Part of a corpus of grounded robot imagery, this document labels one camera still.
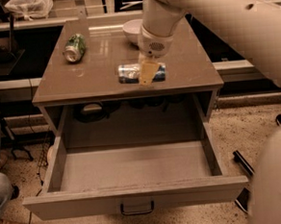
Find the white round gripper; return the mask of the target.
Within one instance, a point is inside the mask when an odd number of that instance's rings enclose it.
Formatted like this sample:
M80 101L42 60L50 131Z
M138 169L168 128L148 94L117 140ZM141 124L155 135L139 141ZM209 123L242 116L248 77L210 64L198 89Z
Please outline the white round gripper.
M153 58L164 57L173 42L173 36L156 37L148 32L143 25L138 34L138 47L142 54L139 55L140 75L139 81L143 86L150 86L158 71L160 64Z

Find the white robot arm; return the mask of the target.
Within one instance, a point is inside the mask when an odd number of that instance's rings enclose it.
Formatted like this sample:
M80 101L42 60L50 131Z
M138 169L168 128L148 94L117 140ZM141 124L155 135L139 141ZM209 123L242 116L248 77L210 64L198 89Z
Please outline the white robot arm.
M281 87L281 6L265 0L146 0L138 46L149 85L181 17L192 14ZM281 126L268 138L252 179L248 224L281 224Z

